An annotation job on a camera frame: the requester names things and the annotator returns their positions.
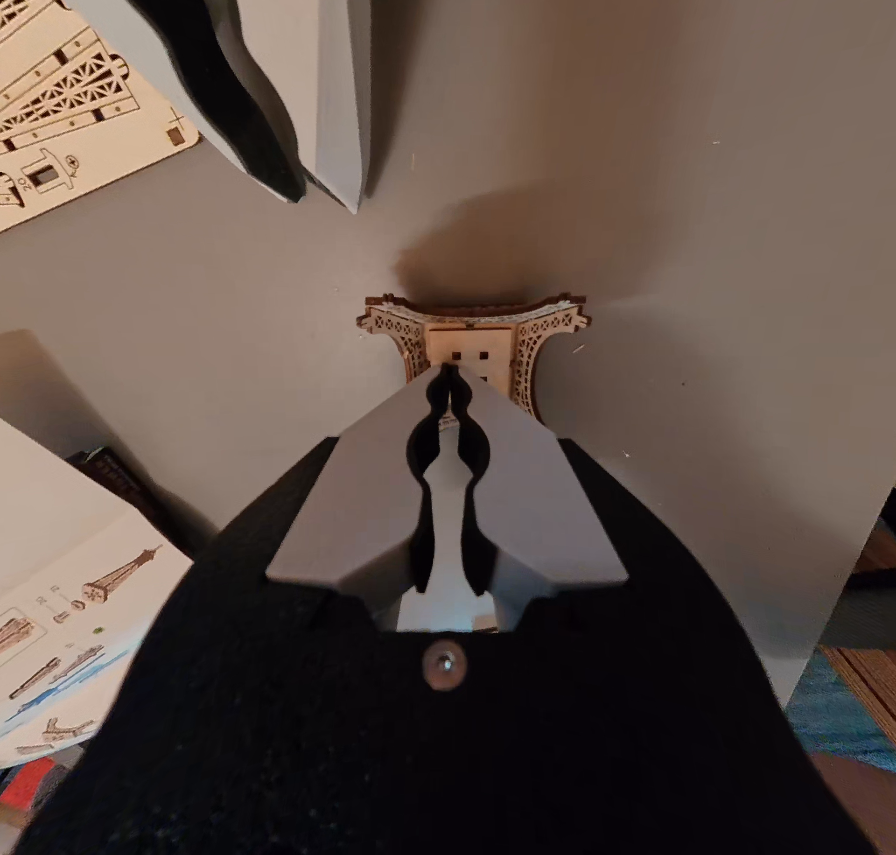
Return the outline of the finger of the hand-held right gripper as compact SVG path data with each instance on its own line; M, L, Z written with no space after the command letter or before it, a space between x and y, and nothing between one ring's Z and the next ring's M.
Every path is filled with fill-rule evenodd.
M63 0L248 177L287 203L306 195L285 105L244 38L237 0Z
M242 42L278 95L303 169L356 214L371 152L371 0L236 0Z

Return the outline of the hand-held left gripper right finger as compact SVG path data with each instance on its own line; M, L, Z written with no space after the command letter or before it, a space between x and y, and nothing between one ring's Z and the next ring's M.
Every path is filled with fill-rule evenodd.
M481 378L450 367L457 453L470 472L462 564L498 625L537 599L617 587L629 575L559 440Z

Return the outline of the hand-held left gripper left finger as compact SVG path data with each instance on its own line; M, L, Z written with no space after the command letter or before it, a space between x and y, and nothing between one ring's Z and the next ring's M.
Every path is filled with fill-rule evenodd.
M433 367L340 435L268 566L275 582L360 599L395 627L402 596L434 561L431 489L452 371Z

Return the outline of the wooden puzzle parts sheet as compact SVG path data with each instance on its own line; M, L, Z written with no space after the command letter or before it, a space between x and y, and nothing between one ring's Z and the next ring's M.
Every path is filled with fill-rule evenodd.
M199 143L64 0L1 0L1 229Z

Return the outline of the wooden tower base model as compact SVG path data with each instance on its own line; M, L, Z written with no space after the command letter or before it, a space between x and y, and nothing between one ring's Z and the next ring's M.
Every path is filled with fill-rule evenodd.
M590 325L586 305L586 297L563 292L530 304L437 308L387 293L366 298L356 324L392 340L407 383L432 366L451 363L541 420L534 393L539 353L554 335Z

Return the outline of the grey desk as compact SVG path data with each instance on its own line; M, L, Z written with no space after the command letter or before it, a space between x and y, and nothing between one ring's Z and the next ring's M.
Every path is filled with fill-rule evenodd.
M894 0L375 0L373 190L203 142L2 236L2 417L194 534L404 382L364 298L585 296L543 420L700 558L786 701L894 484Z

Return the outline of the dark box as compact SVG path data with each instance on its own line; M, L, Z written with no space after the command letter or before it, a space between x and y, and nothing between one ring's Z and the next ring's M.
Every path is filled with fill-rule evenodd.
M195 559L191 534L151 486L111 446L82 450L64 459L102 488L133 506L187 558Z

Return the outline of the paper instruction sheet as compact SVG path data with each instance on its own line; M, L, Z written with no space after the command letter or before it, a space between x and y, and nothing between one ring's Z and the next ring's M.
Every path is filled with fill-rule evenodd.
M192 562L139 511L1 423L1 766L95 736Z

